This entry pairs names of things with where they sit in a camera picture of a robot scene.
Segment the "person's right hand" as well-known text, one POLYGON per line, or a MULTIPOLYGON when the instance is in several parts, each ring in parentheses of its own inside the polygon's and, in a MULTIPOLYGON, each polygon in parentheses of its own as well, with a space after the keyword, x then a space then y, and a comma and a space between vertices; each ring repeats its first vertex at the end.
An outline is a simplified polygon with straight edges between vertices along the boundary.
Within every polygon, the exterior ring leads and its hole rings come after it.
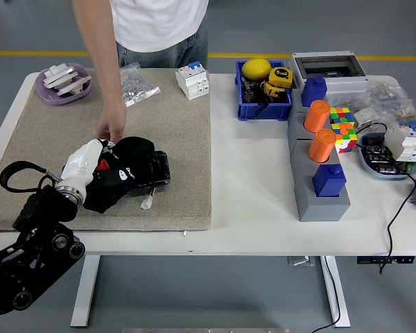
POLYGON ((124 102, 105 103, 94 137, 118 143, 124 136, 127 107, 124 102))

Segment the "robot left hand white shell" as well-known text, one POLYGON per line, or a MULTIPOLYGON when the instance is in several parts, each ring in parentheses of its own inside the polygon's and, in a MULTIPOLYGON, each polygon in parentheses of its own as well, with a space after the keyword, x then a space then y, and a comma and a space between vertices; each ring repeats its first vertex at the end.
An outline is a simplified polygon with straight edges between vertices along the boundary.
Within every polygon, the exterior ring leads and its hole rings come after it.
POLYGON ((120 144, 93 139, 69 156, 55 189, 85 196, 89 185, 113 187, 134 179, 120 144))

